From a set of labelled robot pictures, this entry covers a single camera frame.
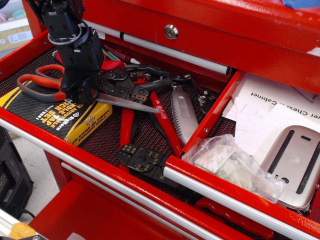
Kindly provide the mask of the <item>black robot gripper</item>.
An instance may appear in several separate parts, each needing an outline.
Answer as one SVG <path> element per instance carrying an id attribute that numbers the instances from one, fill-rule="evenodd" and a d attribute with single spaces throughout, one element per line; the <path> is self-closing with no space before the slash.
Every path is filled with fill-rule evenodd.
<path id="1" fill-rule="evenodd" d="M 92 105 L 104 61 L 97 31 L 91 27 L 54 27 L 53 44 L 65 68 L 60 87 L 64 100 Z"/>

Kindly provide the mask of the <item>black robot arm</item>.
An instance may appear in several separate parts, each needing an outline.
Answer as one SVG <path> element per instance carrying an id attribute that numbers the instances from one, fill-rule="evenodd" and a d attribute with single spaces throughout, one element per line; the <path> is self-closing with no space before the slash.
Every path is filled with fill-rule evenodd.
<path id="1" fill-rule="evenodd" d="M 70 102 L 91 105 L 100 87 L 104 54 L 96 30 L 83 21 L 81 0 L 30 0 L 64 66 L 60 90 Z"/>

